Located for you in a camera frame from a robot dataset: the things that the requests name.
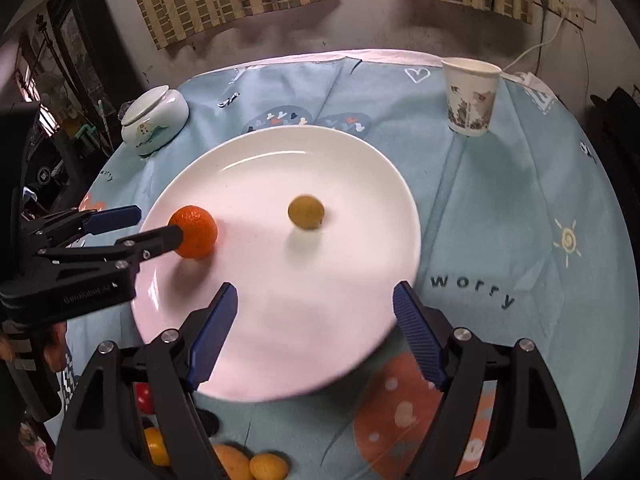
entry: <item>paper cup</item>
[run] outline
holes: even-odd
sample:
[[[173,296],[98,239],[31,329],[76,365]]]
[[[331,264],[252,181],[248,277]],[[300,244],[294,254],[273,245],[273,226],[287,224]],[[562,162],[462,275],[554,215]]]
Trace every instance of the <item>paper cup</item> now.
[[[447,85],[449,127],[470,137],[484,135],[494,111],[495,91],[502,69],[464,57],[443,59],[442,65]]]

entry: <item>orange circle print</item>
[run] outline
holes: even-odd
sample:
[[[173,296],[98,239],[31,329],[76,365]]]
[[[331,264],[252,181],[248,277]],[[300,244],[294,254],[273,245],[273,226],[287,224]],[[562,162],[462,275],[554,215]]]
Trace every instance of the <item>orange circle print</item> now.
[[[482,393],[458,474],[478,467],[495,390]],[[384,480],[399,480],[431,425],[442,394],[425,380],[413,355],[392,358],[371,378],[353,421],[360,455]]]
[[[87,209],[97,209],[98,211],[102,211],[105,209],[107,205],[104,202],[92,202],[91,193],[87,193],[82,202],[78,206],[78,211],[85,211]]]

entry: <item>blue gripper pad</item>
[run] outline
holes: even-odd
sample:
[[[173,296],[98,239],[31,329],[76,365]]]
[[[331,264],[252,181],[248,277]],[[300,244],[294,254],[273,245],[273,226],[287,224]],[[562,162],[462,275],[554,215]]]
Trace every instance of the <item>blue gripper pad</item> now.
[[[105,211],[98,211],[82,222],[82,226],[87,233],[99,235],[131,227],[140,222],[142,212],[137,205],[127,205]]]
[[[194,390],[207,381],[216,364],[218,355],[225,343],[226,336],[238,313],[238,292],[230,283],[222,293],[216,295],[209,305],[209,316],[202,325],[200,333],[191,345],[189,372],[186,380]]]
[[[415,302],[410,291],[406,282],[400,282],[394,287],[394,314],[422,376],[442,390],[448,381],[442,367],[444,350],[420,312],[421,305]]]

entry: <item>white ceramic jar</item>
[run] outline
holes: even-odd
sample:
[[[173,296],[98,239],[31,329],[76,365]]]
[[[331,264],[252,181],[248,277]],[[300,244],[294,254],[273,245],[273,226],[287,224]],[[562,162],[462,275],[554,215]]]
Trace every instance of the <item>white ceramic jar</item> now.
[[[122,140],[139,155],[148,155],[173,139],[189,117],[187,101],[167,85],[137,98],[122,118]]]

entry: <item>mandarin orange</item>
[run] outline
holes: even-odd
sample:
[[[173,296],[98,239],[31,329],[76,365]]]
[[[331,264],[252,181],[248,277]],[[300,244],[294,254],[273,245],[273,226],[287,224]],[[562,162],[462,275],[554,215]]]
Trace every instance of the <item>mandarin orange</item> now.
[[[175,250],[183,258],[199,260],[213,251],[218,238],[218,226],[213,216],[196,205],[186,205],[176,211],[169,219],[169,225],[182,229],[182,243]]]

